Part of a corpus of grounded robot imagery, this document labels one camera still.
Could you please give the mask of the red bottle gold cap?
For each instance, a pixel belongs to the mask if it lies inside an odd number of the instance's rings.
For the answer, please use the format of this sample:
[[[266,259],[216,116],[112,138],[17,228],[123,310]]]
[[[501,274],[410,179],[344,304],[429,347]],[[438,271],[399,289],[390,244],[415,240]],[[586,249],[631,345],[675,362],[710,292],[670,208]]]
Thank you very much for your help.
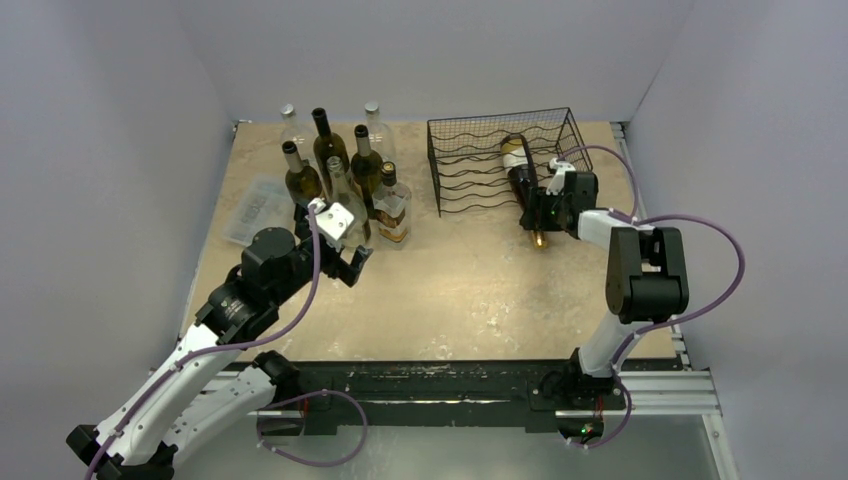
[[[530,194],[538,186],[527,139],[519,133],[506,135],[500,141],[500,153],[510,189],[522,213],[526,213]]]

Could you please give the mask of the green bottle silver cap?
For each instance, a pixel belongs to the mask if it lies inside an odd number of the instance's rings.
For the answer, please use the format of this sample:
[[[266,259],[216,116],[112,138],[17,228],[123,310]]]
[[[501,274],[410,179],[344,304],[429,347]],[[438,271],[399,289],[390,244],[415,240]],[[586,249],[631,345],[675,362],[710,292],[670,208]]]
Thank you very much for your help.
[[[286,187],[293,201],[306,208],[312,200],[323,197],[321,177],[303,160],[293,141],[284,141],[281,147],[288,164],[288,171],[285,174]]]

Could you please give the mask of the clear slim bottle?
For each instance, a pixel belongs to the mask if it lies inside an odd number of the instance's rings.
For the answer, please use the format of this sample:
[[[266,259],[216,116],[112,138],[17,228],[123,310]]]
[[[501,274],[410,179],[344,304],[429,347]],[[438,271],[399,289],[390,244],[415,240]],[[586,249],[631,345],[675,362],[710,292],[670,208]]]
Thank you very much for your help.
[[[352,226],[346,233],[344,246],[350,249],[366,246],[370,240],[371,229],[364,201],[347,179],[344,164],[340,157],[331,156],[326,165],[332,184],[332,200],[340,203],[353,215]]]

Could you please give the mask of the clear glass bottle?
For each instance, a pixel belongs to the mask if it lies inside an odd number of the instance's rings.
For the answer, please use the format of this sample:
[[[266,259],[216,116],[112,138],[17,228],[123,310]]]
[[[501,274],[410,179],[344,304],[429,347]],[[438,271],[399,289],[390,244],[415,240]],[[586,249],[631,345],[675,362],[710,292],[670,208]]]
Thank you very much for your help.
[[[369,131],[371,147],[384,161],[396,163],[397,149],[393,130],[383,121],[380,106],[377,101],[369,101],[364,105],[365,124]]]
[[[282,106],[280,114],[283,121],[280,143],[294,142],[301,158],[309,165],[316,167],[313,151],[314,140],[317,138],[316,130],[298,116],[295,106],[291,103]]]

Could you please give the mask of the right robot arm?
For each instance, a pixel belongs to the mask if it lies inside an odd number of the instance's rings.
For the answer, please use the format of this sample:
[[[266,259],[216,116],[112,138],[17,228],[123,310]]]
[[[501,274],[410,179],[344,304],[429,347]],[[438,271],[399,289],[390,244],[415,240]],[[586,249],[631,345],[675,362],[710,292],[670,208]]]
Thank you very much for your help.
[[[607,313],[590,339],[572,353],[563,371],[546,375],[539,386],[544,395],[562,393],[576,407],[611,392],[617,369],[639,336],[682,313],[689,303],[680,231],[638,226],[615,209],[598,207],[598,185],[592,173],[567,172],[556,192],[531,180],[521,180],[516,186],[522,228],[563,231],[608,254]]]

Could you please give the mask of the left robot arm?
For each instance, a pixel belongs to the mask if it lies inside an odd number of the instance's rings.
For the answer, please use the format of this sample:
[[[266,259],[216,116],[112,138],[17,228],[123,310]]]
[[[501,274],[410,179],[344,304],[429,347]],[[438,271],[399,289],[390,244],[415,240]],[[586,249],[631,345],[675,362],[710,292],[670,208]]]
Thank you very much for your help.
[[[295,406],[330,390],[306,391],[298,368],[266,351],[235,380],[213,394],[203,388],[242,352],[265,345],[280,307],[303,287],[307,299],[284,327],[306,315],[321,275],[354,286],[371,249],[358,245],[346,262],[326,230],[308,229],[302,240],[284,228],[266,228],[241,254],[196,314],[195,323],[164,363],[117,411],[96,425],[79,425],[67,445],[86,465],[88,479],[171,479],[198,447],[248,412]]]

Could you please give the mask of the dark green wine bottle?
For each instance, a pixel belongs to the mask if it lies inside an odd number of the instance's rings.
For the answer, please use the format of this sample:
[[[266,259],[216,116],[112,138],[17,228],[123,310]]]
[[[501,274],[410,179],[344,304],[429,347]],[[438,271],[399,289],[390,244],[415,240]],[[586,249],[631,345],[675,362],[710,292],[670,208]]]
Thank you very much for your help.
[[[325,178],[329,177],[327,162],[331,157],[336,156],[342,162],[346,178],[350,180],[350,161],[346,145],[342,137],[331,129],[326,110],[321,107],[314,108],[311,115],[318,134],[313,142],[313,152],[321,173]]]

